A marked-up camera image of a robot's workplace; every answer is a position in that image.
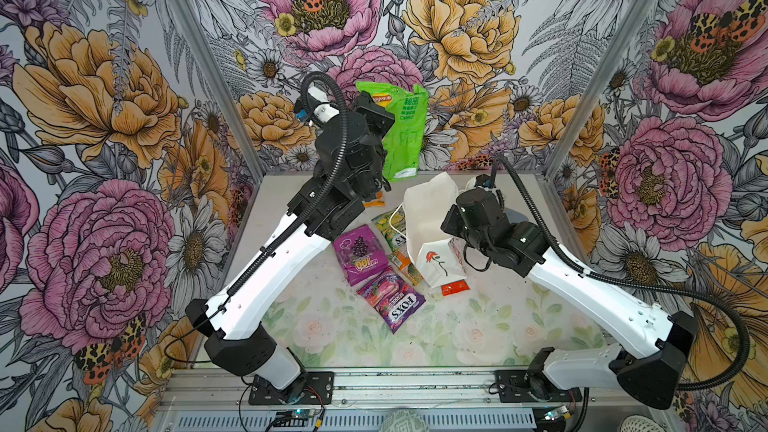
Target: purple snack package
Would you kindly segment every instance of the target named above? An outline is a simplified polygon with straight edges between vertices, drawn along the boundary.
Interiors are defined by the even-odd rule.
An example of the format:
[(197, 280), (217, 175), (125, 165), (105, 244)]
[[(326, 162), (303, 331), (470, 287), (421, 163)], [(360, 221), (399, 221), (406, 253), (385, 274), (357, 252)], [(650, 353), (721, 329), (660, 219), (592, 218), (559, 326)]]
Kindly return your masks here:
[(393, 334), (426, 302), (424, 296), (402, 280), (392, 267), (387, 267), (364, 285), (358, 294), (379, 312)]
[(384, 249), (369, 226), (341, 234), (333, 243), (336, 258), (350, 285), (378, 274), (389, 264)]

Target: pink peony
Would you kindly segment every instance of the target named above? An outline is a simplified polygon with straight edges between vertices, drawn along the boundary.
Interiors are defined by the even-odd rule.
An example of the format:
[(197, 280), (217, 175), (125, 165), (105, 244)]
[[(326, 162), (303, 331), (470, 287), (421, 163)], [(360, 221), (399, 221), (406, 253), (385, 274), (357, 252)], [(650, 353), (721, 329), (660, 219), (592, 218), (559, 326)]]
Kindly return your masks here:
[(629, 222), (678, 251), (706, 236), (733, 189), (714, 130), (693, 117), (643, 119), (619, 149), (618, 198), (608, 200), (617, 226)]
[(24, 257), (24, 236), (39, 214), (34, 192), (13, 168), (0, 164), (0, 292), (16, 276)]
[[(293, 18), (292, 0), (262, 0), (267, 4), (263, 8), (269, 20), (276, 20), (281, 14), (291, 14)], [(311, 30), (305, 34), (296, 25), (296, 31), (291, 29), (285, 36), (287, 45), (301, 60), (312, 62), (328, 56), (342, 56), (349, 53), (358, 45), (365, 45), (373, 40), (379, 25), (379, 10), (381, 0), (343, 0), (349, 6), (349, 17), (345, 20), (336, 17), (335, 25), (343, 23), (342, 28), (324, 26), (319, 30)], [(315, 13), (325, 16), (325, 10)]]
[(680, 114), (723, 120), (751, 103), (768, 86), (768, 26), (742, 43), (730, 38), (705, 53), (691, 49), (691, 17), (723, 16), (745, 0), (681, 0), (656, 29), (653, 62), (638, 92)]
[(111, 341), (139, 314), (154, 325), (170, 301), (165, 261), (174, 229), (165, 204), (129, 180), (53, 206), (29, 241), (36, 288), (19, 309), (22, 330), (78, 351)]
[(409, 92), (414, 84), (422, 81), (422, 73), (416, 64), (408, 59), (398, 59), (394, 53), (377, 46), (354, 50), (341, 67), (331, 67), (328, 75), (339, 84), (350, 105), (358, 94), (355, 85), (358, 80), (391, 83)]

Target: bag handle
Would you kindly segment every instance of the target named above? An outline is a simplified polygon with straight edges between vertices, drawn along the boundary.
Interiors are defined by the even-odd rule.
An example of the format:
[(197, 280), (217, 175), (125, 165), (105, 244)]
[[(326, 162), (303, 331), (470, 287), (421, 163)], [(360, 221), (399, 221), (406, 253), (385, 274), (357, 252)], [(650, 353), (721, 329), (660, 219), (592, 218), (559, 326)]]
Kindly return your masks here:
[(398, 206), (398, 207), (395, 209), (395, 211), (394, 211), (394, 212), (393, 212), (393, 213), (392, 213), (392, 214), (389, 216), (389, 218), (387, 219), (387, 223), (389, 224), (389, 227), (390, 227), (390, 228), (391, 228), (393, 231), (397, 232), (398, 234), (400, 234), (400, 235), (402, 235), (403, 237), (405, 237), (405, 238), (406, 238), (406, 240), (408, 240), (408, 235), (405, 235), (404, 233), (400, 232), (400, 231), (399, 231), (397, 228), (395, 228), (395, 226), (393, 226), (393, 225), (392, 225), (392, 217), (394, 217), (394, 216), (395, 216), (395, 214), (397, 214), (397, 213), (398, 213), (398, 211), (399, 211), (401, 208), (402, 208), (402, 203), (400, 203), (400, 205), (399, 205), (399, 206)]

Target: green chip bag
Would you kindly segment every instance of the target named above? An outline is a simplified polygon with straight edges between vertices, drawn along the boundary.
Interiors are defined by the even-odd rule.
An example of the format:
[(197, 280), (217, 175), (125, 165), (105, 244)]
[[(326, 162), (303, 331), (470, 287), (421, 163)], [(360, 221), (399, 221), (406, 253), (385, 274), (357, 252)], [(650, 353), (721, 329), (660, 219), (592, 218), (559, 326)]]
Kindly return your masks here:
[(382, 140), (387, 150), (384, 178), (395, 182), (415, 176), (418, 171), (418, 154), (422, 150), (429, 92), (419, 84), (413, 86), (413, 92), (389, 83), (356, 84), (360, 92), (371, 94), (374, 102), (395, 116), (395, 125)]

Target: floral tablecloth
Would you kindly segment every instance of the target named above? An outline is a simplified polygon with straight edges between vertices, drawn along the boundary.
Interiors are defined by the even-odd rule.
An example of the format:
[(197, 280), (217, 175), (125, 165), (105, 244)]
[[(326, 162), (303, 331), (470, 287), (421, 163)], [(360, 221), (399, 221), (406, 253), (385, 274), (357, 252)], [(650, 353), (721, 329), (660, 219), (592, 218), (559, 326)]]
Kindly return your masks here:
[[(454, 177), (460, 187), (468, 178)], [(407, 187), (429, 179), (420, 176), (393, 184), (386, 195), (387, 207), (368, 208), (350, 228), (370, 224), (373, 217), (397, 207)], [(261, 237), (268, 236), (284, 211), (285, 190), (298, 190), (305, 180), (301, 176), (266, 177), (244, 241), (261, 245)], [(530, 176), (524, 176), (524, 181), (542, 208), (544, 220), (551, 223), (542, 194), (536, 193), (536, 181)], [(502, 179), (499, 185), (507, 207), (525, 211), (511, 183)], [(276, 200), (279, 208), (273, 205)], [(238, 252), (242, 247), (249, 245), (241, 244)], [(233, 271), (246, 263), (245, 255), (235, 261)], [(485, 263), (474, 250), (469, 251), (468, 259), (473, 264)], [(356, 293), (362, 284), (353, 288), (347, 283), (328, 247), (293, 279), (264, 315), (263, 324), (310, 368), (525, 365), (544, 346), (579, 349), (604, 345), (600, 327), (555, 293), (495, 264), (486, 272), (466, 269), (469, 291), (443, 297), (440, 288), (429, 288), (425, 282), (417, 286), (426, 303), (393, 334), (378, 312)]]

